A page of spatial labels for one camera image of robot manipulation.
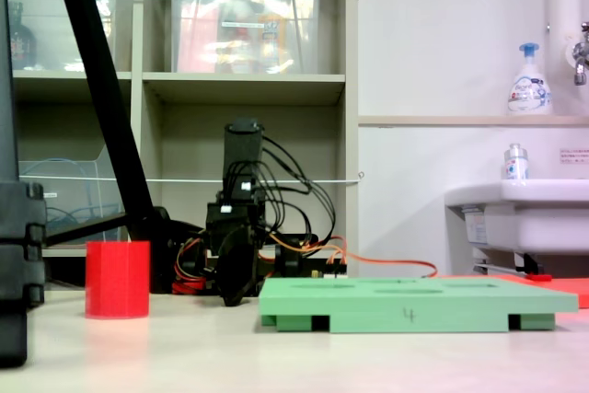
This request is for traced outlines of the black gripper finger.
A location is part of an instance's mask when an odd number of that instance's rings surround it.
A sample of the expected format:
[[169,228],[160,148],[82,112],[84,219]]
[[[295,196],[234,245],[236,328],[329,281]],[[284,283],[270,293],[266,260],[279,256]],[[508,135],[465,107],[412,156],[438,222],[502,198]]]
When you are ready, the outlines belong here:
[[216,284],[226,306],[238,306],[256,282],[256,246],[249,226],[227,234],[219,248]]

